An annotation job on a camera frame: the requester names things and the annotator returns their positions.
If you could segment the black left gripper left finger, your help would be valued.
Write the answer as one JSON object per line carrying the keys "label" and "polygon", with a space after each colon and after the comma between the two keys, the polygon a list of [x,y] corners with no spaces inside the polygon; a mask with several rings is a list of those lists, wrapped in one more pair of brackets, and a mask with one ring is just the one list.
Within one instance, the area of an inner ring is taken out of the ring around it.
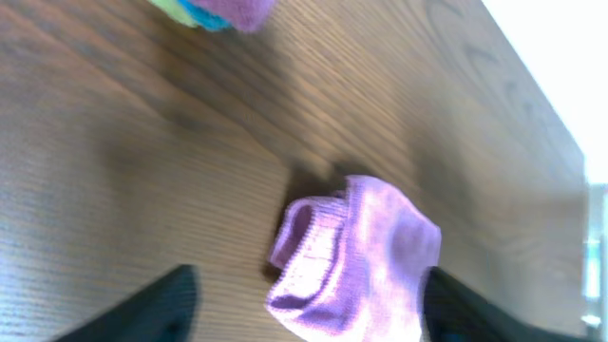
{"label": "black left gripper left finger", "polygon": [[198,304],[197,270],[180,265],[56,342],[186,342]]}

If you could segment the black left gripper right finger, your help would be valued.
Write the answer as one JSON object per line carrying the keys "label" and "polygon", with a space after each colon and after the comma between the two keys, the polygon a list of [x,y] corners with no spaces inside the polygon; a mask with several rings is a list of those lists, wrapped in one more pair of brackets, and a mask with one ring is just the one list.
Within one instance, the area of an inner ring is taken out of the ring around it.
{"label": "black left gripper right finger", "polygon": [[439,267],[432,267],[423,295],[431,342],[587,342],[521,322]]}

